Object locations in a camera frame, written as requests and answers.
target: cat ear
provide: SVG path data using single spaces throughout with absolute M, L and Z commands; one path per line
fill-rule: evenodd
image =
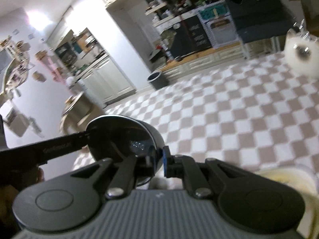
M 290 30 L 288 30 L 287 32 L 287 36 L 286 39 L 290 39 L 292 37 L 296 36 L 296 32 L 291 28 Z

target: gray trash can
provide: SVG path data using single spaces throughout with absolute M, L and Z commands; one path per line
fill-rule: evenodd
M 161 71 L 153 72 L 147 80 L 156 90 L 162 89 L 168 85 L 168 80 Z

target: wall shelf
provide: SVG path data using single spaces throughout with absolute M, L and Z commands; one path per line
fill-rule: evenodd
M 151 13 L 156 12 L 156 11 L 158 11 L 159 9 L 161 9 L 161 8 L 163 8 L 165 6 L 167 6 L 167 2 L 163 2 L 163 3 L 159 4 L 158 6 L 146 11 L 145 15 L 150 15 Z
M 161 24 L 163 24 L 163 23 L 165 23 L 165 22 L 167 22 L 167 21 L 169 21 L 169 20 L 171 20 L 171 19 L 174 19 L 175 17 L 176 17 L 175 15 L 168 16 L 168 17 L 166 17 L 165 19 L 160 20 L 160 21 L 157 22 L 157 23 L 154 23 L 153 26 L 154 26 L 154 27 L 160 26 Z

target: cat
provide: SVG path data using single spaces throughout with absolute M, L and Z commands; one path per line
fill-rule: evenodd
M 319 39 L 303 35 L 290 29 L 286 36 L 285 58 L 288 66 L 299 74 L 319 79 Z

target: floor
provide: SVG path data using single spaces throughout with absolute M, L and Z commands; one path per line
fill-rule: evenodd
M 216 66 L 212 66 L 212 67 L 200 70 L 198 72 L 191 73 L 189 75 L 186 75 L 186 76 L 183 76 L 181 78 L 178 78 L 177 80 L 174 80 L 172 82 L 172 84 L 175 84 L 175 83 L 180 82 L 180 81 L 190 80 L 191 78 L 193 78 L 194 76 L 196 76 L 198 74 L 207 74 L 207 73 L 209 73 L 212 70 L 225 69 L 225 68 L 227 68 L 227 67 L 229 67 L 231 65 L 235 65 L 235 64 L 243 63 L 243 62 L 245 62 L 245 59 L 244 58 L 240 58 L 240 59 L 235 59 L 235 60 L 232 60 L 232 61 L 229 61 L 229 62 L 226 62 L 226 63 L 219 64 L 219 65 L 216 65 Z M 112 109 L 112 108 L 114 108 L 114 107 L 116 107 L 118 105 L 124 104 L 124 103 L 126 103 L 128 101 L 135 100 L 135 99 L 137 99 L 140 96 L 144 96 L 144 95 L 147 95 L 149 93 L 155 92 L 155 89 L 152 86 L 147 87 L 146 89 L 147 89 L 146 91 L 142 91 L 142 92 L 137 91 L 135 94 L 133 94 L 131 96 L 128 96 L 128 97 L 126 97 L 126 98 L 124 98 L 124 99 L 122 99 L 122 100 L 120 100 L 120 101 L 118 101 L 116 103 L 108 105 L 105 108 L 105 110 L 107 111 L 107 110 Z
M 319 81 L 290 70 L 282 53 L 236 60 L 112 105 L 142 120 L 172 154 L 214 157 L 257 171 L 299 165 L 319 174 Z M 94 162 L 82 154 L 79 168 Z

